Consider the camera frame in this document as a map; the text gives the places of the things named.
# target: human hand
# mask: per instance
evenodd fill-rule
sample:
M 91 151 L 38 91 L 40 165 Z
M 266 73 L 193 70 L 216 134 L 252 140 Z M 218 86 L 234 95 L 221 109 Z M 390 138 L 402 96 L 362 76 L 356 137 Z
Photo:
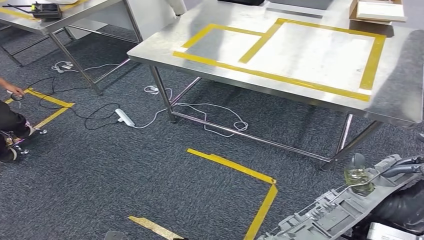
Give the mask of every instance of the human hand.
M 20 98 L 22 98 L 25 95 L 25 93 L 22 89 L 20 89 L 19 87 L 15 86 L 13 84 L 10 84 L 10 83 L 6 84 L 4 86 L 4 89 L 14 93 L 16 96 L 18 96 Z

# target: black device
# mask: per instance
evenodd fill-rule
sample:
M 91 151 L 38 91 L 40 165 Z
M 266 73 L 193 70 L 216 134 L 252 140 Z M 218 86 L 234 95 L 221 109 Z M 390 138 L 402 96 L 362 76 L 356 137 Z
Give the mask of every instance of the black device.
M 261 5 L 265 0 L 218 0 L 218 1 L 258 6 L 258 5 Z
M 35 2 L 31 5 L 11 5 L 7 4 L 3 8 L 15 8 L 27 14 L 32 14 L 36 19 L 60 19 L 62 18 L 62 11 L 59 4 L 56 3 L 38 3 Z

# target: cardboard box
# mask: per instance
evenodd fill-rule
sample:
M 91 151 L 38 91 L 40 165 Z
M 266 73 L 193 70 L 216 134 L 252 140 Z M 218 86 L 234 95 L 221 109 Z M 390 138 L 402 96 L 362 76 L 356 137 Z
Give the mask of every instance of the cardboard box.
M 353 0 L 349 18 L 356 21 L 389 25 L 391 22 L 406 22 L 402 0 Z

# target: black cable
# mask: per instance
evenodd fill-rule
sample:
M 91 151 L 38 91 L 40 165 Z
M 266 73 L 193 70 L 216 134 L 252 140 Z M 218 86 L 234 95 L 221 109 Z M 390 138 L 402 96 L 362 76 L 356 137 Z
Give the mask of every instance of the black cable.
M 38 83 L 40 83 L 40 82 L 43 82 L 43 81 L 46 81 L 46 80 L 50 80 L 50 79 L 51 79 L 51 92 L 44 94 L 45 96 L 43 96 L 42 98 L 40 98 L 40 100 L 38 101 L 38 105 L 39 105 L 40 107 L 45 108 L 45 109 L 53 109 L 53 110 L 58 110 L 58 109 L 62 109 L 62 108 L 70 109 L 70 110 L 73 112 L 73 114 L 74 114 L 75 116 L 77 116 L 78 118 L 84 119 L 84 127 L 85 127 L 85 129 L 87 129 L 87 130 L 97 130 L 97 129 L 101 129 L 101 128 L 106 127 L 106 126 L 109 126 L 109 125 L 114 125 L 114 124 L 119 123 L 118 121 L 117 121 L 117 122 L 112 122 L 112 123 L 107 123 L 107 124 L 104 124 L 104 125 L 102 125 L 102 126 L 95 127 L 95 128 L 90 128 L 90 127 L 88 127 L 88 126 L 87 126 L 87 121 L 88 121 L 88 120 L 105 120 L 105 119 L 109 119 L 109 118 L 111 118 L 111 117 L 114 115 L 114 113 L 115 113 L 114 111 L 112 111 L 112 113 L 111 113 L 110 115 L 105 116 L 105 117 L 92 117 L 92 116 L 93 116 L 94 114 L 98 113 L 100 110 L 102 110 L 102 109 L 104 109 L 104 108 L 106 108 L 107 106 L 110 106 L 110 105 L 116 105 L 118 109 L 119 109 L 119 108 L 121 108 L 121 106 L 119 105 L 119 103 L 116 103 L 116 102 L 112 102 L 112 103 L 108 103 L 108 104 L 103 105 L 102 107 L 100 107 L 99 109 L 95 110 L 95 111 L 94 111 L 94 112 L 92 112 L 90 115 L 88 115 L 88 117 L 85 117 L 85 116 L 81 116 L 81 115 L 79 115 L 79 114 L 77 113 L 77 111 L 75 111 L 75 109 L 73 109 L 72 107 L 67 107 L 67 106 L 49 107 L 49 106 L 45 106 L 45 105 L 43 105 L 43 104 L 42 104 L 42 101 L 43 101 L 43 100 L 45 100 L 45 98 L 46 98 L 46 97 L 50 97 L 50 96 L 52 96 L 52 95 L 54 95 L 54 94 L 57 94 L 57 93 L 64 93 L 64 92 L 69 92 L 69 91 L 72 91 L 72 90 L 78 90 L 78 89 L 91 89 L 91 87 L 75 87 L 75 88 L 70 88 L 70 89 L 66 89 L 66 90 L 59 90 L 59 91 L 56 91 L 56 90 L 55 90 L 55 80 L 56 80 L 56 76 L 46 77 L 46 78 L 40 79 L 40 80 L 38 80 L 38 81 L 36 81 L 36 82 L 34 82 L 34 83 L 31 83 L 30 85 L 28 85 L 27 89 L 28 89 L 28 91 L 33 92 L 33 91 L 32 91 L 31 89 L 29 89 L 29 88 L 31 88 L 31 87 L 32 87 L 33 85 L 35 85 L 35 84 L 38 84 Z

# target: metal stand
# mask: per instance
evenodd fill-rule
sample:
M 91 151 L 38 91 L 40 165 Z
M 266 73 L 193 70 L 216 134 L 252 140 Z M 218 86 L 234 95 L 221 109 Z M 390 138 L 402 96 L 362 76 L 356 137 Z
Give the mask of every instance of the metal stand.
M 79 73 L 82 74 L 82 76 L 84 76 L 84 78 L 87 80 L 88 84 L 90 84 L 90 86 L 94 89 L 94 91 L 100 96 L 103 95 L 103 92 L 100 90 L 100 88 L 95 84 L 95 82 L 91 79 L 91 77 L 87 75 L 86 71 L 84 71 L 84 68 L 82 68 L 81 65 L 77 62 L 77 60 L 75 60 L 75 58 L 61 43 L 61 41 L 59 41 L 56 35 L 54 33 L 49 33 L 48 36 L 59 47 L 59 49 L 66 55 L 66 57 L 72 62 L 72 64 L 76 67 Z
M 33 43 L 31 43 L 30 45 L 16 51 L 13 53 L 9 53 L 7 52 L 3 47 L 0 46 L 0 48 L 2 48 L 6 54 L 10 57 L 10 59 L 12 59 L 12 61 L 14 61 L 16 64 L 18 64 L 19 66 L 22 66 L 22 64 L 14 57 L 14 55 L 38 44 L 41 43 L 42 41 L 51 38 L 53 40 L 53 42 L 59 47 L 59 49 L 66 55 L 66 57 L 72 62 L 72 64 L 76 67 L 76 69 L 82 74 L 82 76 L 87 80 L 88 84 L 90 85 L 90 87 L 92 87 L 94 89 L 94 91 L 98 94 L 98 95 L 103 95 L 103 91 L 101 91 L 99 89 L 99 87 L 97 86 L 97 83 L 99 83 L 100 81 L 102 81 L 103 79 L 105 79 L 107 76 L 109 76 L 110 74 L 112 74 L 113 72 L 115 72 L 116 70 L 118 70 L 119 68 L 121 68 L 122 66 L 124 66 L 125 64 L 127 64 L 130 59 L 127 58 L 125 59 L 123 62 L 121 62 L 118 66 L 114 67 L 113 69 L 111 69 L 110 71 L 106 72 L 105 74 L 103 74 L 101 77 L 93 80 L 85 71 L 84 69 L 81 67 L 81 65 L 78 63 L 78 61 L 71 55 L 71 53 L 66 49 L 66 47 L 59 41 L 59 39 L 56 37 L 55 34 L 61 32 L 61 31 L 65 31 L 66 34 L 69 36 L 69 38 L 72 38 L 71 34 L 68 32 L 68 30 L 66 28 L 74 28 L 74 29 L 78 29 L 78 30 L 82 30 L 82 31 L 86 31 L 89 33 L 93 33 L 93 34 L 99 34 L 108 38 L 113 38 L 113 39 L 118 39 L 118 40 L 122 40 L 125 42 L 129 42 L 129 43 L 133 43 L 133 44 L 139 44 L 143 41 L 143 37 L 142 34 L 140 32 L 139 26 L 137 25 L 136 19 L 134 18 L 133 12 L 131 11 L 131 8 L 128 4 L 128 0 L 123 0 L 123 3 L 125 5 L 126 11 L 128 13 L 128 17 L 129 20 L 131 22 L 132 28 L 134 29 L 135 32 L 135 37 L 137 38 L 136 41 L 131 40 L 131 39 L 127 39 L 124 37 L 120 37 L 120 36 L 115 36 L 112 34 L 108 34 L 108 33 L 104 33 L 104 32 L 99 32 L 99 31 L 95 31 L 95 30 L 91 30 L 91 29 L 87 29 L 84 27 L 80 27 L 80 26 L 74 26 L 74 25 L 68 25 L 58 31 L 55 31 L 53 33 L 49 33 L 47 36 L 41 38 L 40 40 L 37 40 Z
M 162 78 L 158 72 L 158 68 L 155 66 L 150 66 L 150 71 L 153 75 L 154 81 L 157 85 L 157 88 L 159 89 L 160 94 L 162 95 L 162 99 L 163 99 L 163 103 L 166 107 L 166 110 L 168 112 L 168 116 L 169 116 L 169 120 L 172 123 L 175 123 L 177 120 L 175 118 L 175 116 L 184 118 L 184 119 L 188 119 L 197 123 L 201 123 L 207 126 L 211 126 L 220 130 L 224 130 L 227 132 L 230 132 L 232 134 L 236 134 L 248 139 L 252 139 L 261 143 L 265 143 L 265 144 L 269 144 L 284 150 L 288 150 L 291 152 L 295 152 L 298 154 L 302 154 L 314 159 L 318 159 L 322 162 L 325 162 L 325 165 L 322 166 L 322 170 L 326 171 L 328 169 L 330 169 L 330 167 L 337 162 L 337 159 L 340 159 L 342 157 L 344 157 L 346 154 L 348 154 L 350 151 L 353 150 L 354 147 L 356 147 L 359 143 L 361 143 L 364 139 L 366 139 L 368 136 L 370 136 L 375 130 L 377 130 L 383 123 L 379 122 L 379 121 L 374 121 L 373 123 L 371 123 L 364 131 L 362 131 L 355 139 L 353 139 L 349 144 L 347 144 L 345 146 L 346 143 L 346 139 L 348 137 L 349 134 L 349 128 L 352 122 L 352 114 L 348 114 L 346 116 L 346 120 L 344 122 L 344 126 L 343 126 L 343 131 L 340 135 L 339 141 L 338 141 L 338 145 L 337 145 L 337 149 L 336 149 L 336 154 L 332 157 L 332 158 L 328 158 L 328 157 L 324 157 L 324 156 L 320 156 L 305 150 L 301 150 L 292 146 L 288 146 L 288 145 L 284 145 L 278 142 L 274 142 L 271 140 L 267 140 L 267 139 L 263 139 L 257 136 L 253 136 L 247 133 L 244 133 L 242 131 L 237 131 L 234 130 L 232 128 L 226 127 L 226 126 L 222 126 L 213 122 L 208 122 L 208 121 L 204 121 L 202 119 L 193 117 L 193 116 L 189 116 L 177 111 L 173 110 L 173 106 L 175 106 L 178 101 L 192 88 L 196 85 L 197 82 L 199 82 L 199 80 L 201 79 L 200 77 L 197 77 L 192 83 L 190 83 L 180 94 L 178 94 L 175 99 L 169 99 L 168 95 L 166 93 L 165 90 L 165 86 L 164 83 L 162 81 Z
M 367 137 L 371 136 L 379 127 L 381 127 L 383 123 L 381 121 L 373 121 L 370 125 L 368 125 L 358 136 L 356 136 L 349 144 L 342 148 L 340 151 L 336 153 L 331 159 L 330 162 L 324 164 L 321 167 L 322 171 L 328 171 L 334 163 L 338 161 L 338 159 L 343 158 L 346 156 L 350 151 L 356 147 L 358 144 L 360 144 L 363 140 L 365 140 Z
M 1 28 L 0 29 L 0 31 L 2 31 L 2 30 L 5 30 L 5 29 L 8 29 L 8 28 L 10 28 L 11 26 L 5 26 L 5 27 L 3 27 L 3 28 Z M 65 29 L 65 28 L 61 28 L 61 29 L 59 29 L 59 30 L 57 30 L 57 31 L 55 31 L 54 32 L 54 34 L 58 34 L 58 33 L 60 33 L 60 32 L 62 32 L 62 31 L 65 31 L 66 32 L 66 34 L 68 35 L 68 37 L 71 39 L 71 40 L 73 40 L 73 38 L 72 38 L 72 36 L 69 34 L 69 32 Z M 18 59 L 16 59 L 16 57 L 15 57 L 15 55 L 16 54 L 19 54 L 19 53 L 21 53 L 21 52 L 23 52 L 23 51 L 25 51 L 25 50 L 27 50 L 27 49 L 29 49 L 29 48 L 31 48 L 31 47 L 33 47 L 33 46 L 35 46 L 35 45 L 37 45 L 37 44 L 39 44 L 39 43 L 41 43 L 41 42 L 43 42 L 43 41 L 45 41 L 45 40 L 47 40 L 47 39 L 49 39 L 49 36 L 44 36 L 43 38 L 40 38 L 40 39 L 38 39 L 37 41 L 34 41 L 34 42 L 32 42 L 32 43 L 30 43 L 30 44 L 28 44 L 28 45 L 26 45 L 26 46 L 24 46 L 23 48 L 21 48 L 21 49 L 19 49 L 19 50 L 17 50 L 17 51 L 14 51 L 14 52 L 9 52 L 9 51 L 7 51 L 4 47 L 2 47 L 2 46 L 0 46 L 0 48 L 6 53 L 6 55 L 16 64 L 16 65 L 18 65 L 19 67 L 23 67 L 24 65 L 18 60 Z
M 164 83 L 162 82 L 161 75 L 159 74 L 158 68 L 155 66 L 150 66 L 151 74 L 153 75 L 154 82 L 157 85 L 157 88 L 159 89 L 160 95 L 162 95 L 163 103 L 165 104 L 166 111 L 169 116 L 169 120 L 171 123 L 176 123 L 177 120 L 175 116 L 173 115 L 173 109 L 170 103 L 170 99 L 168 98 L 167 91 L 165 90 Z

